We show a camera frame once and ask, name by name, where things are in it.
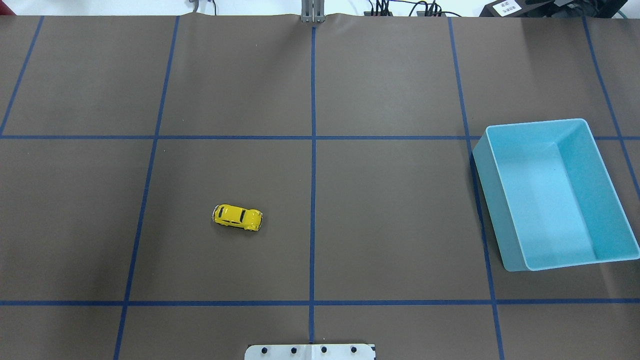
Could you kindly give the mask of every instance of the blue tape line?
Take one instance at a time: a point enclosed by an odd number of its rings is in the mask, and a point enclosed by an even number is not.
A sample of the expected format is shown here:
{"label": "blue tape line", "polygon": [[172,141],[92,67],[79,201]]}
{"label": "blue tape line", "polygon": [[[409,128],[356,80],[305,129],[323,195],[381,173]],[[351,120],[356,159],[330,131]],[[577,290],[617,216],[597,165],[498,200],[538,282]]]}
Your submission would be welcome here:
{"label": "blue tape line", "polygon": [[311,28],[311,209],[309,219],[309,343],[315,338],[316,299],[316,27]]}
{"label": "blue tape line", "polygon": [[[489,306],[494,300],[130,300],[127,307],[244,307],[244,306]],[[498,305],[640,304],[640,298],[613,299],[502,299]],[[0,306],[123,306],[124,301],[0,300]]]}
{"label": "blue tape line", "polygon": [[2,135],[16,140],[153,140],[154,135]]}
{"label": "blue tape line", "polygon": [[160,135],[161,140],[311,140],[311,136],[296,135]]}
{"label": "blue tape line", "polygon": [[36,40],[38,39],[38,35],[40,34],[40,28],[42,28],[43,21],[44,21],[44,16],[41,16],[40,20],[38,21],[38,26],[36,27],[36,31],[33,33],[33,38],[31,39],[31,45],[29,45],[27,56],[24,57],[24,62],[22,62],[22,68],[20,69],[18,80],[16,80],[15,86],[13,87],[13,93],[11,94],[11,98],[9,99],[9,104],[6,106],[6,111],[4,112],[2,124],[0,124],[0,135],[2,135],[2,133],[4,132],[4,127],[6,126],[6,122],[9,119],[9,114],[11,113],[11,107],[13,106],[15,96],[18,94],[18,89],[20,88],[20,83],[22,82],[24,71],[27,69],[27,64],[29,63],[29,59],[31,58],[31,53],[33,52],[33,48],[36,45]]}
{"label": "blue tape line", "polygon": [[0,306],[122,306],[124,301],[0,300]]}
{"label": "blue tape line", "polygon": [[129,306],[309,306],[307,300],[246,300],[246,301],[129,301]]}
{"label": "blue tape line", "polygon": [[504,299],[497,300],[498,305],[537,305],[537,304],[640,304],[640,299]]}
{"label": "blue tape line", "polygon": [[480,205],[480,191],[478,188],[478,180],[476,177],[476,163],[473,160],[473,152],[471,150],[471,138],[469,134],[469,125],[467,122],[467,109],[465,107],[465,98],[462,92],[462,80],[460,78],[460,66],[458,64],[458,54],[456,52],[456,40],[453,33],[453,23],[451,18],[447,18],[449,23],[449,38],[451,39],[451,51],[453,54],[453,65],[456,72],[456,82],[458,84],[458,97],[460,98],[460,110],[462,113],[462,123],[465,127],[465,136],[467,137],[467,152],[469,155],[469,165],[471,167],[471,178],[474,185],[474,196],[476,198],[476,211],[480,220],[480,230],[482,234],[482,243],[484,251],[484,266],[486,268],[486,278],[489,283],[489,294],[492,301],[493,324],[495,326],[495,338],[498,346],[498,355],[500,360],[504,360],[504,349],[502,346],[502,331],[500,329],[500,319],[498,317],[498,306],[495,300],[495,289],[493,288],[493,275],[491,271],[491,261],[489,260],[489,249],[486,242],[486,232],[484,231],[484,218],[482,215],[482,206]]}
{"label": "blue tape line", "polygon": [[[0,139],[14,140],[153,140],[155,135],[0,135]],[[313,140],[308,135],[158,135],[160,140]],[[469,136],[479,140],[480,136]],[[616,140],[617,136],[594,136],[595,140]],[[316,140],[466,140],[460,135],[317,135]],[[640,136],[622,136],[637,141]]]}
{"label": "blue tape line", "polygon": [[316,136],[318,140],[466,140],[466,136],[457,135],[425,135],[425,136],[411,136],[411,135],[363,135],[363,136],[351,136],[351,135],[319,135]]}
{"label": "blue tape line", "polygon": [[147,179],[145,180],[145,189],[142,193],[142,203],[140,205],[140,215],[138,216],[138,228],[136,229],[136,237],[133,242],[133,250],[131,252],[131,263],[129,264],[129,275],[127,277],[127,287],[125,289],[124,304],[122,305],[122,312],[120,314],[120,325],[118,326],[118,336],[116,338],[115,350],[113,352],[113,359],[118,360],[120,357],[120,346],[122,345],[122,335],[124,333],[125,322],[127,319],[127,308],[129,298],[131,296],[131,284],[133,282],[133,274],[136,268],[136,260],[138,258],[138,247],[140,246],[140,234],[142,232],[142,223],[145,218],[145,209],[147,207],[147,198],[149,195],[149,185],[151,183],[151,174],[154,168],[154,160],[156,158],[156,149],[158,143],[158,134],[160,133],[160,126],[162,123],[162,114],[164,110],[164,98],[166,97],[166,89],[169,83],[169,75],[171,74],[171,64],[173,60],[173,50],[175,49],[175,39],[178,34],[178,24],[180,23],[180,17],[175,17],[175,24],[173,25],[173,37],[171,40],[171,48],[169,50],[169,59],[166,64],[166,72],[164,74],[164,85],[162,91],[162,97],[160,98],[160,106],[158,108],[158,117],[156,121],[156,135],[154,143],[151,146],[151,154],[149,156],[149,165],[147,168]]}
{"label": "blue tape line", "polygon": [[491,300],[317,300],[317,306],[491,305]]}
{"label": "blue tape line", "polygon": [[587,18],[585,18],[584,16],[582,17],[582,26],[584,27],[584,34],[587,37],[587,44],[589,44],[589,51],[591,52],[593,67],[596,70],[596,75],[598,76],[598,81],[600,82],[600,87],[602,88],[604,99],[607,103],[607,107],[609,108],[609,114],[611,114],[611,120],[613,121],[613,126],[616,128],[616,134],[618,134],[618,139],[620,140],[622,153],[625,156],[625,160],[627,161],[627,167],[629,168],[629,172],[631,173],[631,179],[633,180],[634,186],[636,188],[636,195],[638,196],[638,198],[640,198],[640,185],[638,185],[636,173],[634,172],[634,167],[631,164],[631,159],[629,158],[629,153],[627,152],[627,147],[625,146],[625,141],[622,137],[620,126],[618,125],[618,119],[616,118],[616,113],[613,111],[613,105],[611,104],[611,99],[609,98],[607,87],[604,85],[604,79],[602,78],[602,74],[600,73],[600,67],[598,66],[598,60],[596,59],[596,52],[593,49],[593,43],[591,42],[591,33],[589,32],[589,26],[587,26]]}

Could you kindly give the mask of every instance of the yellow toy car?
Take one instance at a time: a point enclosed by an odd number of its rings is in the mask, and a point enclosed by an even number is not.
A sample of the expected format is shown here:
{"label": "yellow toy car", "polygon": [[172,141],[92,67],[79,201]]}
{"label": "yellow toy car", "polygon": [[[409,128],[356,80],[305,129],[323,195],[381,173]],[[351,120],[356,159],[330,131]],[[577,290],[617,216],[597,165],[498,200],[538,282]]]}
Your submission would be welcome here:
{"label": "yellow toy car", "polygon": [[258,231],[262,225],[262,212],[229,204],[216,206],[211,218],[220,225],[240,227],[249,231]]}

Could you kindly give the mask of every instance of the metal post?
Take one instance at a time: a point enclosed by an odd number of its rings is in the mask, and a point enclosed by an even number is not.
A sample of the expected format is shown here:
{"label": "metal post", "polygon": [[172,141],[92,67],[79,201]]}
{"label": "metal post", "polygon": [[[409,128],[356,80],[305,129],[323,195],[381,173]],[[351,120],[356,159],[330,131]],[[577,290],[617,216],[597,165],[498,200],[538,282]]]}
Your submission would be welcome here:
{"label": "metal post", "polygon": [[313,8],[313,0],[302,0],[302,14],[300,15],[302,22],[312,22],[314,20]]}
{"label": "metal post", "polygon": [[302,0],[302,22],[324,22],[324,0]]}

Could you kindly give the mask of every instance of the wire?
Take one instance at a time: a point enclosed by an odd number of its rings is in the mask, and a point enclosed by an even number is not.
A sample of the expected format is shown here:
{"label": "wire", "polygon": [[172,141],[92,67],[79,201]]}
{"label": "wire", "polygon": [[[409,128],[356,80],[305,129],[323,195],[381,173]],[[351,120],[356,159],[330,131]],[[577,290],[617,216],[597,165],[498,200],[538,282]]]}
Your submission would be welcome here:
{"label": "wire", "polygon": [[440,16],[440,14],[443,14],[443,13],[450,13],[450,14],[453,14],[453,15],[455,15],[457,17],[462,17],[461,15],[458,15],[457,13],[454,13],[454,12],[435,12],[435,13],[432,13],[431,16],[436,16],[436,15]]}
{"label": "wire", "polygon": [[389,1],[390,0],[376,0],[376,10],[374,12],[373,3],[369,0],[369,4],[371,4],[371,16],[391,16]]}
{"label": "wire", "polygon": [[407,1],[407,0],[389,0],[389,1],[393,1],[394,3],[406,3],[406,4],[415,4],[415,1]]}
{"label": "wire", "polygon": [[409,16],[411,16],[413,14],[413,11],[415,10],[415,7],[420,5],[420,4],[424,4],[424,13],[427,13],[427,9],[429,7],[429,4],[427,4],[426,1],[418,1],[417,3],[412,3],[412,4],[413,4],[413,8],[411,8],[411,11],[409,12]]}
{"label": "wire", "polygon": [[424,12],[424,16],[440,16],[440,14],[438,15],[434,15],[437,12],[441,12],[442,11],[442,6],[436,4],[435,0],[431,3],[431,6],[429,6],[429,10],[427,10],[426,12]]}

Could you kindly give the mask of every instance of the light blue plastic bin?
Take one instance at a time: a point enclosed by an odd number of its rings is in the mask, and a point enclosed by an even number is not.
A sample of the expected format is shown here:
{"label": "light blue plastic bin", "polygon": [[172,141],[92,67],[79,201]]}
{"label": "light blue plastic bin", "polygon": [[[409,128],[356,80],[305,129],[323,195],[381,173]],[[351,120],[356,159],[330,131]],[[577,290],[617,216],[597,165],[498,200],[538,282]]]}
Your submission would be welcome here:
{"label": "light blue plastic bin", "polygon": [[505,269],[640,258],[583,119],[487,127],[474,157]]}

